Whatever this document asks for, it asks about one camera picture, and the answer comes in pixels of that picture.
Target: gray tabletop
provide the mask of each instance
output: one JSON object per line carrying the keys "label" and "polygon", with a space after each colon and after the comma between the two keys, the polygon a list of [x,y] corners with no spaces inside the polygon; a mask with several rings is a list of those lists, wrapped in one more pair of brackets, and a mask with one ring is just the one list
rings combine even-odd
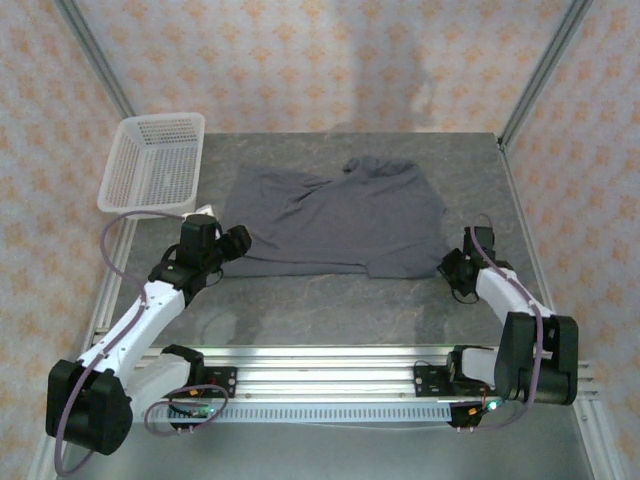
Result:
{"label": "gray tabletop", "polygon": [[[496,411],[498,423],[512,414]],[[535,405],[509,427],[456,434],[449,426],[219,424],[156,438],[135,425],[112,456],[94,455],[74,478],[518,479],[592,478],[571,408]],[[71,446],[68,465],[84,456]]]}
{"label": "gray tabletop", "polygon": [[[488,213],[498,258],[538,295],[515,204],[495,139],[484,133],[300,133],[205,136],[198,206],[222,216],[241,162],[339,176],[352,157],[414,160],[444,200],[443,233],[461,247],[463,229]],[[145,278],[179,237],[171,220],[141,220],[127,272]],[[115,317],[135,291],[123,285]],[[461,305],[440,278],[380,280],[366,275],[226,278],[200,293],[158,337],[158,345],[498,344],[488,305]]]}

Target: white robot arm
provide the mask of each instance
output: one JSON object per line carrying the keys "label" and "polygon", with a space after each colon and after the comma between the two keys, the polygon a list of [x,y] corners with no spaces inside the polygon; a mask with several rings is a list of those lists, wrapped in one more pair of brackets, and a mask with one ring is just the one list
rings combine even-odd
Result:
{"label": "white robot arm", "polygon": [[[493,231],[474,227],[481,248],[493,252]],[[113,453],[126,438],[133,416],[139,416],[168,392],[198,383],[194,372],[203,368],[202,356],[185,347],[171,346],[144,369],[135,367],[160,332],[206,286],[206,277],[219,271],[223,261],[243,256],[251,245],[244,227],[224,235],[213,216],[195,214],[182,225],[180,243],[170,247],[144,286],[146,304],[139,314],[138,298],[118,323],[77,362],[61,360],[51,370],[47,396],[46,431],[55,436],[70,392],[88,365],[95,363],[74,403],[64,439],[104,455]],[[169,257],[175,251],[175,259]],[[543,348],[552,353],[542,360],[536,401],[570,404],[577,391],[577,326],[569,317],[557,316],[535,300],[523,298],[524,290],[506,262],[496,262],[498,273],[487,265],[473,245],[467,227],[463,251],[450,252],[438,267],[452,289],[475,293],[485,300],[503,324],[499,350],[456,346],[446,368],[451,383],[483,382],[504,400],[526,401],[533,370],[536,333],[534,305],[543,319]],[[135,325],[118,343],[105,346],[139,315]]]}
{"label": "white robot arm", "polygon": [[[250,246],[243,226],[223,234],[212,215],[187,216],[180,242],[169,247],[151,271],[143,298],[77,362],[60,360],[49,373],[47,434],[56,436],[62,425],[64,440],[109,455],[126,438],[134,415],[188,381],[199,380],[202,355],[185,347],[167,347],[152,365],[135,372],[134,368],[160,332],[206,286],[207,277]],[[68,405],[72,408],[65,418]]]}
{"label": "white robot arm", "polygon": [[[458,345],[448,355],[451,382],[480,381],[503,400],[526,402],[537,378],[535,401],[568,405],[577,394],[578,326],[534,299],[507,262],[495,260],[490,227],[465,228],[463,250],[451,251],[438,267],[452,290],[475,293],[503,324],[498,350]],[[542,357],[534,369],[534,345],[539,315]]]}

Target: wire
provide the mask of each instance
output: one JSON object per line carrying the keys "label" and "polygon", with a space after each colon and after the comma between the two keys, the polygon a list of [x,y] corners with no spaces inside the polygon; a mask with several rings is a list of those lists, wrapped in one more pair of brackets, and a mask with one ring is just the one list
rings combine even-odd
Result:
{"label": "wire", "polygon": [[476,294],[475,292],[473,293],[476,297],[476,299],[473,302],[463,302],[462,300],[460,300],[458,298],[458,296],[456,295],[456,291],[452,288],[451,289],[451,296],[453,297],[453,299],[458,302],[461,303],[462,305],[473,305],[474,303],[478,303],[480,301],[480,297],[478,297],[478,294]]}
{"label": "wire", "polygon": [[[478,215],[479,217],[484,217],[488,222],[489,226],[493,229],[493,224],[491,223],[491,218],[485,213],[481,213]],[[531,374],[531,383],[529,384],[529,396],[527,397],[527,401],[525,402],[525,408],[516,412],[509,419],[507,419],[504,423],[499,425],[487,425],[487,426],[479,426],[475,427],[474,430],[489,430],[506,427],[507,425],[512,424],[519,418],[521,418],[528,410],[531,408],[536,399],[536,392],[538,390],[538,379],[540,378],[540,366],[542,364],[542,341],[543,341],[543,322],[542,322],[542,313],[538,308],[538,305],[535,302],[535,298],[522,286],[520,283],[516,282],[512,278],[510,278],[504,271],[502,271],[491,258],[486,254],[486,252],[480,246],[480,242],[476,237],[475,232],[476,226],[471,226],[471,241],[473,242],[473,246],[476,247],[476,250],[483,258],[485,262],[491,267],[491,269],[500,275],[504,280],[509,282],[518,293],[531,305],[531,309],[535,313],[536,316],[536,355],[533,361],[533,373]]]}
{"label": "wire", "polygon": [[[220,414],[222,414],[224,409],[227,408],[227,404],[229,403],[229,393],[224,388],[218,385],[211,385],[211,384],[194,385],[192,387],[177,388],[169,392],[167,396],[175,395],[176,393],[190,392],[191,390],[217,390],[218,392],[222,393],[222,395],[224,395],[224,403],[220,408],[218,408],[218,410],[216,410],[216,412],[213,415],[211,415],[211,417],[207,418],[204,422],[199,423],[195,427],[193,425],[190,425],[189,433],[193,433],[199,428],[202,428],[205,425],[208,425],[211,422],[213,422],[216,418],[220,416]],[[172,406],[174,405],[174,400],[160,400],[154,403],[153,405],[151,405],[144,414],[144,428],[146,428],[149,433],[151,433],[152,435],[155,435],[156,437],[172,437],[174,435],[180,435],[182,433],[181,428],[178,428],[177,430],[160,431],[151,427],[151,424],[149,423],[149,415],[151,414],[151,411],[154,408],[159,407],[161,405]],[[196,403],[196,402],[180,402],[180,405],[185,407],[193,407],[193,408],[207,406],[206,404]]]}
{"label": "wire", "polygon": [[217,284],[220,283],[220,281],[224,278],[224,270],[222,270],[222,268],[220,268],[220,270],[218,270],[218,278],[215,282],[210,283],[209,285],[205,285],[204,288],[209,288],[209,287],[214,287]]}
{"label": "wire", "polygon": [[179,413],[180,415],[184,415],[186,417],[193,417],[193,412],[188,412],[187,410],[181,410],[175,405],[169,405],[169,410],[175,413]]}
{"label": "wire", "polygon": [[483,390],[484,392],[482,394],[482,408],[486,407],[487,405],[487,394],[489,393],[489,385],[485,383]]}
{"label": "wire", "polygon": [[138,321],[140,320],[140,317],[142,317],[145,306],[147,304],[147,292],[144,289],[144,284],[140,280],[135,278],[133,275],[125,273],[122,270],[120,270],[118,267],[116,267],[116,265],[109,258],[109,254],[107,253],[106,237],[107,237],[107,234],[109,233],[109,230],[120,220],[130,217],[132,215],[154,215],[158,217],[166,217],[166,218],[173,218],[176,220],[183,220],[183,217],[180,215],[172,215],[170,213],[162,213],[162,212],[153,212],[149,210],[133,210],[131,212],[118,215],[109,223],[107,223],[104,229],[102,230],[102,234],[100,236],[100,253],[102,253],[102,258],[104,262],[107,264],[107,267],[109,267],[109,269],[111,269],[111,271],[113,271],[120,278],[122,278],[127,282],[133,283],[136,287],[138,287],[138,290],[140,292],[140,305],[135,315],[131,319],[131,321],[113,338],[111,342],[109,342],[104,347],[101,353],[96,355],[96,357],[89,363],[89,365],[85,366],[85,369],[80,375],[80,378],[78,378],[78,381],[76,382],[73,389],[71,390],[71,394],[69,395],[69,398],[67,399],[67,403],[65,404],[64,409],[62,410],[62,415],[60,416],[58,429],[56,430],[56,443],[54,448],[53,461],[54,461],[56,473],[60,477],[68,477],[76,473],[89,461],[89,458],[91,458],[91,455],[93,454],[93,451],[90,451],[80,461],[80,463],[78,463],[75,467],[71,468],[70,470],[66,470],[63,466],[62,444],[64,442],[64,432],[67,428],[67,423],[69,422],[71,409],[73,408],[73,404],[78,398],[78,395],[80,395],[80,391],[82,390],[82,386],[84,385],[84,382],[87,380],[91,372],[93,372],[93,369],[96,367],[96,365],[98,365],[98,363],[100,363],[100,361],[102,361],[104,358],[107,358],[109,356],[109,352],[113,349],[113,347],[115,347],[118,344],[118,342],[122,340],[122,338],[125,335],[127,335],[131,331],[131,329],[138,323]]}

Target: cloth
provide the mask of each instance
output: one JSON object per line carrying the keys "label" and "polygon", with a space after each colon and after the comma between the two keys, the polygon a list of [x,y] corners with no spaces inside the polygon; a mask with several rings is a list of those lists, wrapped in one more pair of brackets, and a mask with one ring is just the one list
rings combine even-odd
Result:
{"label": "cloth", "polygon": [[444,204],[412,161],[354,158],[345,175],[241,165],[223,225],[245,225],[248,254],[225,276],[433,276],[446,254]]}

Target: mesh basket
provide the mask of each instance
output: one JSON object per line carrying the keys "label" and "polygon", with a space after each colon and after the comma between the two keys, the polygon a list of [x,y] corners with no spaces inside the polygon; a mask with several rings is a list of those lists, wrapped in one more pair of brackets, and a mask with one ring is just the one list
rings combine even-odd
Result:
{"label": "mesh basket", "polygon": [[195,210],[204,116],[143,115],[120,122],[102,177],[98,208],[183,214]]}

